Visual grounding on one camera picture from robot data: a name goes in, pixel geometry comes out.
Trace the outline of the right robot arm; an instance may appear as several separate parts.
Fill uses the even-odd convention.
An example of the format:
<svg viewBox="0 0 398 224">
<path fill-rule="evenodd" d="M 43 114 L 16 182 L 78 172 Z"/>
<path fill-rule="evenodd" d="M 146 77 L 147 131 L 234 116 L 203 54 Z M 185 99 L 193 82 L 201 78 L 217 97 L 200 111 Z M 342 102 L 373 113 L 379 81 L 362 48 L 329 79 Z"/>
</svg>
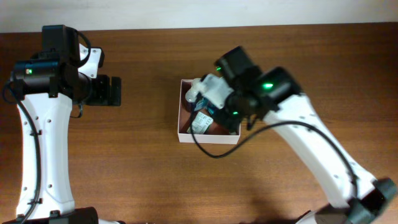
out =
<svg viewBox="0 0 398 224">
<path fill-rule="evenodd" d="M 388 177 L 377 179 L 359 165 L 324 125 L 293 76 L 284 68 L 263 72 L 236 47 L 215 67 L 233 93 L 226 111 L 234 118 L 262 120 L 293 149 L 323 189 L 328 203 L 296 223 L 372 223 L 397 196 Z"/>
</svg>

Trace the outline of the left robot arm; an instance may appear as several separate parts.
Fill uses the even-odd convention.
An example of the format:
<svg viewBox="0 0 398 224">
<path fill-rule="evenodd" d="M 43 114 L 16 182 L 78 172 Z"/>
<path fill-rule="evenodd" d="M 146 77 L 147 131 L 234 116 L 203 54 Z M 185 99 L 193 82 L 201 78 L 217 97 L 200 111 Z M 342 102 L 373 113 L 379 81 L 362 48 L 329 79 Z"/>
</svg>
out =
<svg viewBox="0 0 398 224">
<path fill-rule="evenodd" d="M 4 86 L 22 126 L 22 185 L 16 223 L 100 223 L 76 208 L 68 174 L 68 127 L 74 106 L 120 106 L 121 79 L 100 75 L 104 52 L 78 30 L 42 28 L 42 50 L 14 66 Z"/>
</svg>

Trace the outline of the clear pump soap bottle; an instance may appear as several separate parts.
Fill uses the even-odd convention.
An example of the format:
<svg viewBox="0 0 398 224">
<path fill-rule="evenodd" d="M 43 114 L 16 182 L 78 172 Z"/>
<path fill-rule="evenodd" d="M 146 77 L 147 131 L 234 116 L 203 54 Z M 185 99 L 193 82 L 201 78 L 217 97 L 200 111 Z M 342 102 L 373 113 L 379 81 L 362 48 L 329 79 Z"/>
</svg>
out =
<svg viewBox="0 0 398 224">
<path fill-rule="evenodd" d="M 190 106 L 190 111 L 194 111 L 197 101 L 199 101 L 205 86 L 200 78 L 193 79 L 190 89 L 185 94 L 185 99 Z"/>
</svg>

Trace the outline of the green white soap box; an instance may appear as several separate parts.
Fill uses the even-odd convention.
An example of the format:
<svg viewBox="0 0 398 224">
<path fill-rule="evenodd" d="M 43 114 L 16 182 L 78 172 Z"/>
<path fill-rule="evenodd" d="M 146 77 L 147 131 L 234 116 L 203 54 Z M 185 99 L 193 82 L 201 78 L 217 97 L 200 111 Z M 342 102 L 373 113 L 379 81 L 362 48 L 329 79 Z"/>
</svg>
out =
<svg viewBox="0 0 398 224">
<path fill-rule="evenodd" d="M 213 118 L 202 112 L 198 112 L 192 124 L 189 125 L 187 133 L 190 134 L 191 128 L 193 128 L 194 134 L 205 134 L 212 123 L 213 123 Z"/>
</svg>

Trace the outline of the teal mouthwash bottle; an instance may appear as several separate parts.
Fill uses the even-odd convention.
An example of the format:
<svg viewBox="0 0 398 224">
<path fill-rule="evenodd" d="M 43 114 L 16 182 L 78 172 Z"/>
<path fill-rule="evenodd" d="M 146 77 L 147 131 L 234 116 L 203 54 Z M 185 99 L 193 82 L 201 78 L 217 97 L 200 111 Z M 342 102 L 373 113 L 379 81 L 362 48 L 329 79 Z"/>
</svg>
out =
<svg viewBox="0 0 398 224">
<path fill-rule="evenodd" d="M 194 111 L 206 110 L 210 115 L 214 115 L 217 107 L 206 98 L 201 98 L 197 101 Z"/>
</svg>

